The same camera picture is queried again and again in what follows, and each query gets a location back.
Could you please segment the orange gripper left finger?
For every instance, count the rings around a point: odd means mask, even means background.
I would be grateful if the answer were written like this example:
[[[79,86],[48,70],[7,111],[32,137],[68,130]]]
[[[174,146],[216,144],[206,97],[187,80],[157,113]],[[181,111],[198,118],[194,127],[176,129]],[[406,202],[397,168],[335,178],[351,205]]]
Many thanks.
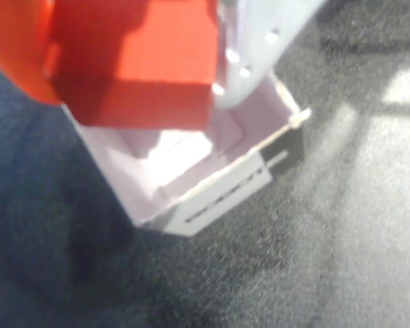
[[[0,0],[0,72],[49,105],[61,103],[43,68],[54,7],[54,1]]]

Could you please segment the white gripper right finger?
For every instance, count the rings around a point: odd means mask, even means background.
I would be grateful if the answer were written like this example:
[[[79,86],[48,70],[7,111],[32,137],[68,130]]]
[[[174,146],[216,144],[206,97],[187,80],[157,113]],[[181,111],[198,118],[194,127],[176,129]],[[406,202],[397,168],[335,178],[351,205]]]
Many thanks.
[[[214,106],[230,109],[243,102],[324,4],[321,0],[219,1]]]

